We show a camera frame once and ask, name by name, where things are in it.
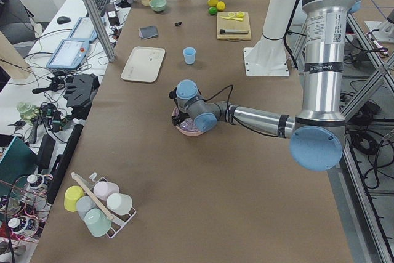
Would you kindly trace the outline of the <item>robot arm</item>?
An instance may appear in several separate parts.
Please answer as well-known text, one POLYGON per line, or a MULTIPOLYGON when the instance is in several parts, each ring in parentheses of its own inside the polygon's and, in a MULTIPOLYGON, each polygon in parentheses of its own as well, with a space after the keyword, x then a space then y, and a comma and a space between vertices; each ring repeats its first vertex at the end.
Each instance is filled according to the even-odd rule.
POLYGON ((177 106, 172 123, 191 119, 201 132, 219 121, 240 124, 259 134, 288 138, 295 161, 312 171, 325 171, 341 159, 345 118, 339 110, 347 15, 360 0, 270 0, 260 41, 247 50, 251 75, 284 76, 284 37, 293 8, 307 15, 302 109, 296 116, 270 113, 230 102, 211 103, 196 83, 185 79, 169 94, 177 106))

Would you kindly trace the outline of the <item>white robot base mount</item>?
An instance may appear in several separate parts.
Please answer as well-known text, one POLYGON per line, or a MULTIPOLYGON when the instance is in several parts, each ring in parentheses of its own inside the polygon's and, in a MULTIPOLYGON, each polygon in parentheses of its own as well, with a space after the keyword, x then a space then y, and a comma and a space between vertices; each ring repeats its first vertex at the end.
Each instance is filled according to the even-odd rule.
POLYGON ((284 38, 299 0, 270 0, 260 41, 245 47, 247 76, 289 76, 284 38))

